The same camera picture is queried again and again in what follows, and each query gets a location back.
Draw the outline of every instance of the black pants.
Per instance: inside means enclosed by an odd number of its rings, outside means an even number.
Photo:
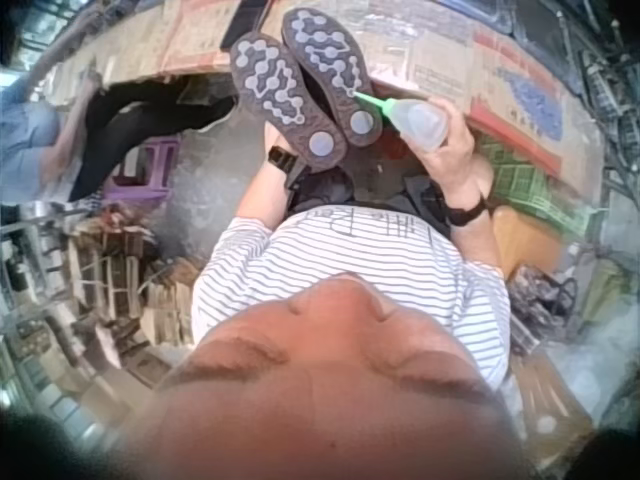
[[[69,201],[96,192],[127,152],[146,139],[203,128],[216,120],[219,112],[214,107],[176,104],[184,86],[184,81],[149,81],[115,85],[96,94],[87,108],[87,143]],[[143,103],[119,113],[134,102]]]

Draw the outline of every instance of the green nozzle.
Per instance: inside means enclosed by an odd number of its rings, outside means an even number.
[[[380,100],[379,98],[372,97],[371,95],[367,95],[366,93],[354,92],[354,94],[359,99],[364,100],[365,102],[372,103],[377,107],[380,107],[382,109],[382,113],[387,117],[391,113],[391,110],[393,109],[393,106],[396,103],[395,98]]]

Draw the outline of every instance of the blue clothing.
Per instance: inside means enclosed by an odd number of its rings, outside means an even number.
[[[55,144],[60,118],[46,102],[27,100],[27,78],[0,92],[0,203],[38,200],[42,149]]]

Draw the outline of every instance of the man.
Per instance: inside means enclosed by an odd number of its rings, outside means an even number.
[[[233,109],[231,97],[212,106],[177,104],[184,81],[116,85],[102,92],[100,76],[89,69],[60,128],[60,115],[51,105],[30,103],[28,97],[100,15],[99,8],[96,2],[78,14],[33,69],[0,94],[0,203],[84,198],[147,138],[203,128]]]
[[[286,175],[265,162],[196,283],[198,346],[129,438],[142,478],[520,478],[493,393],[509,301],[487,165],[463,115],[432,102],[446,145],[409,145],[444,192],[451,240],[363,207],[283,222]]]

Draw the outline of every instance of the striped shirt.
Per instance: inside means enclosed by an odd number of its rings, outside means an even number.
[[[492,388],[509,352],[509,298],[502,273],[467,262],[420,218],[364,207],[318,207],[271,231],[235,218],[194,286],[196,342],[251,305],[285,299],[353,272],[400,305],[429,314],[454,335]]]

